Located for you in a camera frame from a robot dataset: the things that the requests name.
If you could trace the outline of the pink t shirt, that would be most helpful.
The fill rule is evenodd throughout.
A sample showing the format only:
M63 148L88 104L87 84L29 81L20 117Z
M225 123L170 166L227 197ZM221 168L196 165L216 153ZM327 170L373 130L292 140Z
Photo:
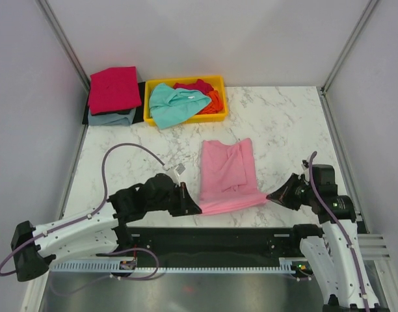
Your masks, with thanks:
M231 213L267 202L266 193L258 188L250 138L233 145L203 141L199 195L203 215Z

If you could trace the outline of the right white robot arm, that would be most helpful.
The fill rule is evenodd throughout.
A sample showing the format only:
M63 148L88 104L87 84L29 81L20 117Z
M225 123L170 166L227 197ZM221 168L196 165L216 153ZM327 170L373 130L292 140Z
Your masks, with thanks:
M322 310L385 311L362 259L354 204L338 193L333 166L303 161L302 167L302 174L292 174L267 199L295 211L306 205L317 215L318 225L293 226L288 245L308 260L323 295Z

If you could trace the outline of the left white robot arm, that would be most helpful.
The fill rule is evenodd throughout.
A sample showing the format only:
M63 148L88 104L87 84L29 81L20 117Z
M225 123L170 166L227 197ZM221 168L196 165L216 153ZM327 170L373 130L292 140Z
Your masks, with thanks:
M128 255L134 241L127 224L152 211L167 211L173 217L202 212L184 182L175 183L168 175L157 174L110 195L101 209L51 224L18 224L11 242L18 281L31 281L68 260L115 252Z

